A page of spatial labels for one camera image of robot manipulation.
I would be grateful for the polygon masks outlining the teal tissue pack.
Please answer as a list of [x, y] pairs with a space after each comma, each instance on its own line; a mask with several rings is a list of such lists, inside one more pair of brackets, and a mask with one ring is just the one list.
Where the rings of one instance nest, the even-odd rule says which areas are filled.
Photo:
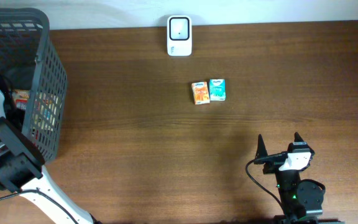
[[225, 79], [210, 79], [209, 95], [211, 101], [225, 101], [226, 100]]

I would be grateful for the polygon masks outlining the orange tissue pack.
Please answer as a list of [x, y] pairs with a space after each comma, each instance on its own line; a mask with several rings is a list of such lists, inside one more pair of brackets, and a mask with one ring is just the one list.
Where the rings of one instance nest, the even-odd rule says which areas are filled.
[[208, 84], [206, 82], [196, 82], [191, 84], [193, 98], [196, 105], [210, 103]]

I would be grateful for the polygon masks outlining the beige snack bag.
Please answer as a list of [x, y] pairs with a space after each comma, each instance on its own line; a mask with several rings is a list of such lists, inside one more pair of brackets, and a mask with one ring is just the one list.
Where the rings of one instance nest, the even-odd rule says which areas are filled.
[[26, 110], [27, 102], [30, 98], [29, 90], [14, 90], [12, 97], [16, 107], [20, 110]]

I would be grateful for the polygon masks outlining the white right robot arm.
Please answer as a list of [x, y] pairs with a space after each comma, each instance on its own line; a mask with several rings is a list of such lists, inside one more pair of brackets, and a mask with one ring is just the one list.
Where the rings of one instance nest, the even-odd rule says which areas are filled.
[[323, 213], [325, 186], [311, 179], [301, 179], [300, 173], [310, 166], [314, 150], [298, 133], [286, 151], [267, 153], [263, 137], [258, 136], [254, 164], [262, 164], [263, 174], [273, 174], [277, 181], [282, 216], [275, 223], [318, 223]]

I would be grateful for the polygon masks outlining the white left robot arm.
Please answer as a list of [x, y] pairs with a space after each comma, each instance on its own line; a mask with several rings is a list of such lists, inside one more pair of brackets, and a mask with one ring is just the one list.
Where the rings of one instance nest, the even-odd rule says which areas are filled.
[[54, 223], [97, 223], [53, 181], [41, 153], [7, 119], [0, 90], [0, 190], [21, 196]]

